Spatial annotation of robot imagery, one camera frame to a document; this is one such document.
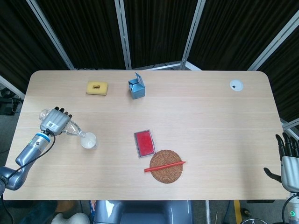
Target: red ink pad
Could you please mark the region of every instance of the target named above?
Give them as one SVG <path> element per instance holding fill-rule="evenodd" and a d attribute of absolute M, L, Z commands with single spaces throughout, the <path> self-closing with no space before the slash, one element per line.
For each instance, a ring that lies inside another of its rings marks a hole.
<path fill-rule="evenodd" d="M 155 146 L 150 130 L 136 132 L 134 137 L 139 157 L 155 154 Z"/>

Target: small cardboard box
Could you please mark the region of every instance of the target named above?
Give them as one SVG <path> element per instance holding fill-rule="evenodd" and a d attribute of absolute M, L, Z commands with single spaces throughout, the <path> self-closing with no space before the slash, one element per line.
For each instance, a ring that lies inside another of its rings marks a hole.
<path fill-rule="evenodd" d="M 135 72 L 137 78 L 129 81 L 129 89 L 133 99 L 145 96 L 145 85 L 140 75 Z"/>

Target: black curtain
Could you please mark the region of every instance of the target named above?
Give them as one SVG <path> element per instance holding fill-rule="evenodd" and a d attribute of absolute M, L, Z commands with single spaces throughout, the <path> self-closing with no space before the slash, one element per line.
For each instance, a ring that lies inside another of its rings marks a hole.
<path fill-rule="evenodd" d="M 24 0 L 0 1 L 0 75 L 26 92 L 32 73 L 67 67 Z"/>
<path fill-rule="evenodd" d="M 247 70 L 298 9 L 296 0 L 207 0 L 188 61 Z"/>
<path fill-rule="evenodd" d="M 267 74 L 279 116 L 299 118 L 299 27 L 258 69 Z"/>
<path fill-rule="evenodd" d="M 197 0 L 125 0 L 132 68 L 180 61 Z"/>
<path fill-rule="evenodd" d="M 125 69 L 113 0 L 38 0 L 74 67 Z"/>

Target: round rattan coaster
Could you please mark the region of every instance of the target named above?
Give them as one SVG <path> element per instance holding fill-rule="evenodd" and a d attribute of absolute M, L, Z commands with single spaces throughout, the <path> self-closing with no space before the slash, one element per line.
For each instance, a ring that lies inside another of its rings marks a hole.
<path fill-rule="evenodd" d="M 171 150 L 162 150 L 153 155 L 149 167 L 158 167 L 182 161 L 178 154 Z M 162 183 L 175 182 L 183 172 L 183 165 L 151 171 L 153 177 Z"/>

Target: table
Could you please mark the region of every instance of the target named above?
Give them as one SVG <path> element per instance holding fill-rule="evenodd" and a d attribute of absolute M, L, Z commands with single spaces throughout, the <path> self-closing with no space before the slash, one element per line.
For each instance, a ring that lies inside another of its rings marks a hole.
<path fill-rule="evenodd" d="M 282 132 L 267 76 L 258 71 L 138 71 L 146 96 L 133 100 L 134 71 L 38 71 L 31 77 L 7 166 L 39 130 L 42 109 L 64 107 L 100 145 L 86 150 L 61 134 L 31 168 L 25 184 L 6 200 L 214 200 L 285 199 L 275 134 Z M 233 79 L 243 82 L 233 91 Z M 88 81 L 109 83 L 107 96 L 87 95 Z M 187 161 L 174 183 L 143 169 L 133 133 L 150 129 L 156 151 Z"/>

